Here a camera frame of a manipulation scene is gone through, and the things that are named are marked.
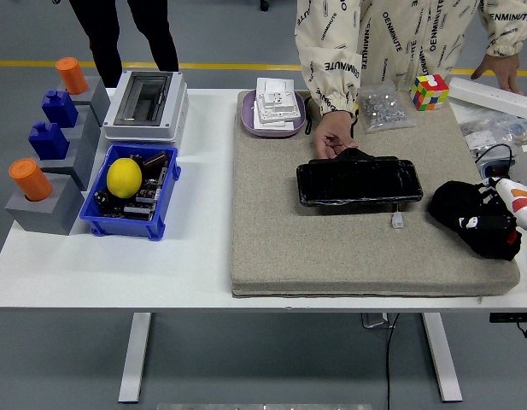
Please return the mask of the robot right hand white shell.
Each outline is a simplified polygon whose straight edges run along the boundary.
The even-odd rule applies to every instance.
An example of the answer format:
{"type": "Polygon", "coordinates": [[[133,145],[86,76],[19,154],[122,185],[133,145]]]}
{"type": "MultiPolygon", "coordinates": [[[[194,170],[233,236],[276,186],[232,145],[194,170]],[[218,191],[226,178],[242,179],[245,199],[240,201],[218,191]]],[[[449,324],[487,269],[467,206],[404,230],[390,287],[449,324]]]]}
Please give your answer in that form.
{"type": "Polygon", "coordinates": [[[527,186],[506,178],[486,178],[476,185],[484,189],[482,198],[493,196],[505,211],[482,214],[470,211],[457,218],[456,227],[469,233],[488,233],[506,239],[517,227],[527,232],[527,186]]]}

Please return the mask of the person's right hand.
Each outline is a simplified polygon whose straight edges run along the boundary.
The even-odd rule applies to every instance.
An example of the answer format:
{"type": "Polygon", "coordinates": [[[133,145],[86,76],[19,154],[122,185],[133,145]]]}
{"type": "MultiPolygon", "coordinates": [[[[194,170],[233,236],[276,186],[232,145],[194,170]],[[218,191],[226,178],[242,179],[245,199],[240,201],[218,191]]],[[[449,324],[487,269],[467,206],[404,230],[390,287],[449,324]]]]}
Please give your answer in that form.
{"type": "Polygon", "coordinates": [[[324,114],[313,133],[317,158],[333,159],[346,149],[357,148],[358,144],[350,136],[351,126],[352,117],[348,111],[324,114]]]}

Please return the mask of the person's left hand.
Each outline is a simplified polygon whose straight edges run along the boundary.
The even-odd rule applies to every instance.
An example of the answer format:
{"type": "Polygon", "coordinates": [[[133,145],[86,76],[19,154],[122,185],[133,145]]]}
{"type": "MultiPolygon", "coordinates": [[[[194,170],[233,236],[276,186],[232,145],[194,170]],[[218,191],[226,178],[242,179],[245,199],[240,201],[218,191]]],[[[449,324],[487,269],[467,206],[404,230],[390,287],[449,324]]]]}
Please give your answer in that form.
{"type": "Polygon", "coordinates": [[[471,74],[471,80],[479,79],[485,72],[491,71],[501,90],[522,95],[517,83],[517,72],[520,62],[518,54],[512,56],[490,56],[486,54],[479,66],[471,74]]]}

